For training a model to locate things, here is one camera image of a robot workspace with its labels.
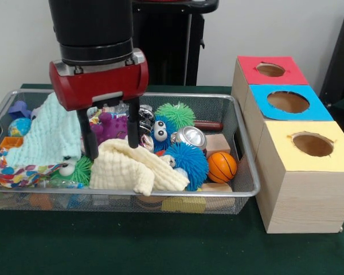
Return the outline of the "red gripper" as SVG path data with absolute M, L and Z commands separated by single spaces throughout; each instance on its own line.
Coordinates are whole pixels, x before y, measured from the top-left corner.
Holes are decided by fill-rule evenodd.
M 96 134 L 91 130 L 87 110 L 93 105 L 113 98 L 128 104 L 128 144 L 131 148 L 139 145 L 139 98 L 148 85 L 148 64 L 144 61 L 136 65 L 96 72 L 75 74 L 75 67 L 63 62 L 49 64 L 49 76 L 59 103 L 68 111 L 77 110 L 83 138 L 84 152 L 90 160 L 98 153 Z

